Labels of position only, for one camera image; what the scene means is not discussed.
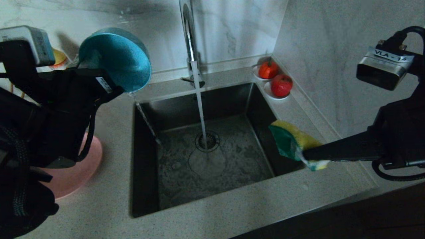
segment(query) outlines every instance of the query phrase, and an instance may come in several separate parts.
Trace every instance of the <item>sink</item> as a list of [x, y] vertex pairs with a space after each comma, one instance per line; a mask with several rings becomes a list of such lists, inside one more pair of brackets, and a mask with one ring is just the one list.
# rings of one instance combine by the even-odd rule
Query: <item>sink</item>
[[196, 95], [135, 108], [132, 216], [139, 217], [303, 168], [279, 155], [268, 126], [276, 120], [257, 85], [202, 93], [207, 146]]

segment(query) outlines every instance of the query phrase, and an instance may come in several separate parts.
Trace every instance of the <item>wall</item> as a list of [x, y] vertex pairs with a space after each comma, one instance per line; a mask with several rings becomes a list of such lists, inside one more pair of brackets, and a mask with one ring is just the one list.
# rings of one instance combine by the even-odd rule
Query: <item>wall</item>
[[[395, 91], [356, 79], [357, 63], [380, 39], [407, 26], [425, 25], [425, 1], [290, 0], [274, 55], [342, 137], [366, 130], [380, 106], [410, 96], [408, 75]], [[407, 50], [421, 53], [409, 34]]]
[[[272, 53], [287, 1], [193, 0], [204, 63]], [[3, 0], [0, 28], [29, 25], [71, 58], [93, 32], [119, 27], [139, 37], [154, 72], [186, 67], [178, 0]]]

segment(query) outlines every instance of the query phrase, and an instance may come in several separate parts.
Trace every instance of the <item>countertop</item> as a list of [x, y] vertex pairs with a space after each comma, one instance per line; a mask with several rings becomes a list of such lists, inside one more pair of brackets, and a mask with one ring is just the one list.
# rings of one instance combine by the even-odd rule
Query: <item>countertop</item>
[[[204, 75], [202, 91], [263, 82], [241, 68]], [[194, 93], [189, 83], [172, 80], [137, 92], [141, 102]], [[266, 97], [276, 117], [295, 124], [319, 141], [337, 134], [309, 105], [295, 85], [288, 99]], [[330, 163], [305, 168], [139, 218], [130, 216], [134, 102], [121, 95], [100, 107], [95, 135], [103, 145], [103, 162], [81, 189], [58, 200], [56, 215], [22, 238], [229, 238], [359, 193], [378, 184], [360, 163]]]

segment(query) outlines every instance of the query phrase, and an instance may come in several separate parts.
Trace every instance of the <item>yellow sponge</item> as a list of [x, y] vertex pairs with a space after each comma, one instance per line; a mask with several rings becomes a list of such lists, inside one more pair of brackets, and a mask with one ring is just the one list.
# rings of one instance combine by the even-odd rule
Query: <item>yellow sponge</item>
[[321, 146], [322, 144], [315, 138], [299, 130], [295, 125], [276, 120], [269, 126], [275, 138], [279, 154], [296, 161], [302, 161], [310, 170], [316, 171], [327, 167], [329, 160], [307, 161], [303, 156], [303, 151]]
[[272, 125], [277, 126], [277, 127], [284, 128], [289, 133], [291, 133], [292, 136], [297, 141], [297, 144], [300, 146], [301, 150], [307, 150], [307, 149], [315, 148], [315, 147], [318, 147], [318, 146], [321, 146], [322, 145], [315, 138], [313, 138], [310, 135], [302, 132], [295, 125], [293, 125], [291, 123], [288, 123], [288, 122], [285, 122], [285, 121], [281, 121], [281, 120], [276, 120], [276, 121], [274, 121], [272, 123]]

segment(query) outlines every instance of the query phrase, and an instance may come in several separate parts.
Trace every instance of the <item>tomato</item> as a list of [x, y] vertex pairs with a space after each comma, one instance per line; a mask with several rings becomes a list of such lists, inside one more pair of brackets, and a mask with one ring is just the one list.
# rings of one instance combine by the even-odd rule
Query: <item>tomato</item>
[[271, 79], [275, 77], [279, 72], [279, 66], [272, 61], [264, 62], [261, 64], [258, 75], [263, 79]]
[[291, 92], [293, 83], [287, 75], [277, 75], [270, 83], [272, 93], [277, 97], [285, 97]]

